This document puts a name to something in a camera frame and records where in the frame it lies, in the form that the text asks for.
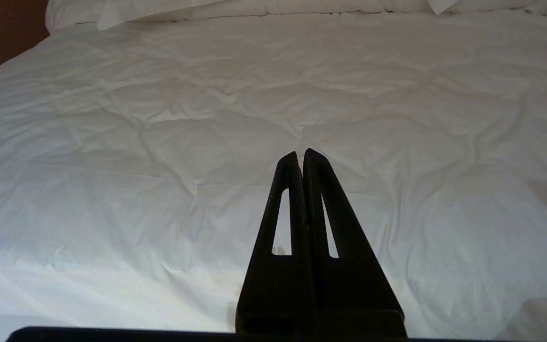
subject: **brown wall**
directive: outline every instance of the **brown wall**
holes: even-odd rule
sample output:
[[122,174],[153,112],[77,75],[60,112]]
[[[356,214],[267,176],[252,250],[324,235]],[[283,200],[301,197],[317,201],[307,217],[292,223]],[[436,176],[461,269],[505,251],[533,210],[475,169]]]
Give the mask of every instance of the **brown wall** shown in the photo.
[[47,0],[0,0],[0,64],[48,36]]

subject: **bed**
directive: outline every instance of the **bed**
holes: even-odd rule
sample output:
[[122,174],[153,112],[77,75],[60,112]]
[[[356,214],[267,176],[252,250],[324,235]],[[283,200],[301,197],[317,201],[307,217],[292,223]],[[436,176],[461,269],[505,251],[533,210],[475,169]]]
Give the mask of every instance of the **bed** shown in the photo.
[[307,148],[409,336],[547,341],[547,16],[308,12],[73,24],[0,67],[0,342],[232,331]]

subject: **white comforter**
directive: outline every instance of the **white comforter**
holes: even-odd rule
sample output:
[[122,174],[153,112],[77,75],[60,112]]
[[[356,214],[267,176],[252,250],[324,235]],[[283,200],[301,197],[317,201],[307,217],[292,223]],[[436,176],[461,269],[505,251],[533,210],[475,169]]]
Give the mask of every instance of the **white comforter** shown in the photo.
[[232,329],[308,147],[410,336],[547,340],[547,18],[501,11],[85,24],[2,65],[0,341]]

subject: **wall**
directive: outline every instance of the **wall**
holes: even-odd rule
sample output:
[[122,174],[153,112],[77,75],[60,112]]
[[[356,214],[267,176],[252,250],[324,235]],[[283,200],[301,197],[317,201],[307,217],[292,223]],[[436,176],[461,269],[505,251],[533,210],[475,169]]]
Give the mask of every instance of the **wall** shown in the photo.
[[0,65],[48,36],[47,0],[0,0]]

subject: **white duvet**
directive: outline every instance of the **white duvet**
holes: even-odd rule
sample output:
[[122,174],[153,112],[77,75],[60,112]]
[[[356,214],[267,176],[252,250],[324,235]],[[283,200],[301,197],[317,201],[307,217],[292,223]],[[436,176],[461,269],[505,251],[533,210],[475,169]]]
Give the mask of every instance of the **white duvet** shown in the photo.
[[308,147],[410,336],[547,340],[547,18],[500,11],[85,24],[2,65],[0,341],[233,329]]

